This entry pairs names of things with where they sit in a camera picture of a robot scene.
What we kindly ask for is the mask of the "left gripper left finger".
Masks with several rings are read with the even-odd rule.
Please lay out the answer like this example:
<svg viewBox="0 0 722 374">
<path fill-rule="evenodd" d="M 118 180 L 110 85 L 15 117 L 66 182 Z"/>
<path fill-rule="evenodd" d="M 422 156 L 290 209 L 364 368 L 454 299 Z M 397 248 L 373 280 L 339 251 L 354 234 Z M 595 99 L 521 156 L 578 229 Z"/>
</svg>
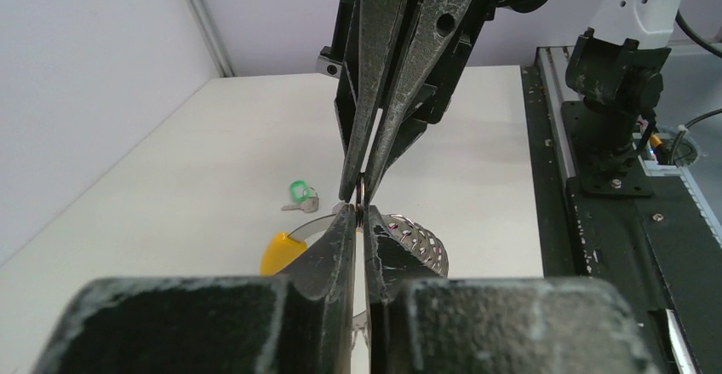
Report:
<svg viewBox="0 0 722 374">
<path fill-rule="evenodd" d="M 271 276 L 107 278 L 69 302 L 36 373 L 348 373 L 357 212 Z"/>
</svg>

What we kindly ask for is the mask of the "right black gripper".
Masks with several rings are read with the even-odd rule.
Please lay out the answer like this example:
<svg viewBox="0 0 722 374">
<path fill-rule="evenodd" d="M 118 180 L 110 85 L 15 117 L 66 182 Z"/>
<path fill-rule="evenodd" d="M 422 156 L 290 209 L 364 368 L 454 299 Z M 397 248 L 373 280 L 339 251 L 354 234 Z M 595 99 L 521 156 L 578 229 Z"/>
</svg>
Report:
<svg viewBox="0 0 722 374">
<path fill-rule="evenodd" d="M 547 1 L 340 0 L 332 43 L 318 57 L 319 71 L 339 81 L 339 199 L 351 199 L 360 173 L 372 199 L 388 159 L 442 118 L 481 28 L 498 8 L 529 13 Z"/>
</svg>

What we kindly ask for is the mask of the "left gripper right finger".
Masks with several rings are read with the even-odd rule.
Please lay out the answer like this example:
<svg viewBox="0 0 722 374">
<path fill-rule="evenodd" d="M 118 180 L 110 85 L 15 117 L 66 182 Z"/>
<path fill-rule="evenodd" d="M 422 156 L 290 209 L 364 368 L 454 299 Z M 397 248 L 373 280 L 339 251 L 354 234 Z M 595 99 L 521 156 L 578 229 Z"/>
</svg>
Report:
<svg viewBox="0 0 722 374">
<path fill-rule="evenodd" d="M 364 212 L 373 373 L 657 373 L 633 310 L 583 277 L 446 279 Z"/>
</svg>

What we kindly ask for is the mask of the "large keyring with yellow grip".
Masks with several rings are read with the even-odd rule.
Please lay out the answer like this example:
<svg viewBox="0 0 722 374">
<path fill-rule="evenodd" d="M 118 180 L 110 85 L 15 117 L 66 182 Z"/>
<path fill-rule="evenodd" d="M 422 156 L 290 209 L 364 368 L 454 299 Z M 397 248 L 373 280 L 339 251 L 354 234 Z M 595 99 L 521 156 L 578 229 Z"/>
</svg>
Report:
<svg viewBox="0 0 722 374">
<path fill-rule="evenodd" d="M 382 214 L 362 175 L 354 193 L 354 203 L 274 236 L 260 275 L 238 281 L 236 298 L 247 305 L 236 329 L 238 355 L 257 371 L 284 364 L 334 369 L 354 348 L 359 286 L 370 366 L 382 369 L 417 346 L 413 295 L 445 280 L 447 251 L 418 223 Z"/>
</svg>

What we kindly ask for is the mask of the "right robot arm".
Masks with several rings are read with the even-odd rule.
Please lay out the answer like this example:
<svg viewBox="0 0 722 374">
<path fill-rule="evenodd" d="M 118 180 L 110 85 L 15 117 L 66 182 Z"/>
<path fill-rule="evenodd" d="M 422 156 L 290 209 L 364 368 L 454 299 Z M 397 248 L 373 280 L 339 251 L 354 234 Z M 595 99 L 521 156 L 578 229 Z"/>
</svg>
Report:
<svg viewBox="0 0 722 374">
<path fill-rule="evenodd" d="M 444 116 L 485 22 L 548 0 L 340 0 L 335 36 L 319 58 L 339 79 L 344 151 L 339 198 L 369 203 L 392 164 Z M 639 119 L 655 120 L 681 0 L 602 0 L 564 74 L 582 98 L 569 136 L 584 176 L 626 175 Z"/>
</svg>

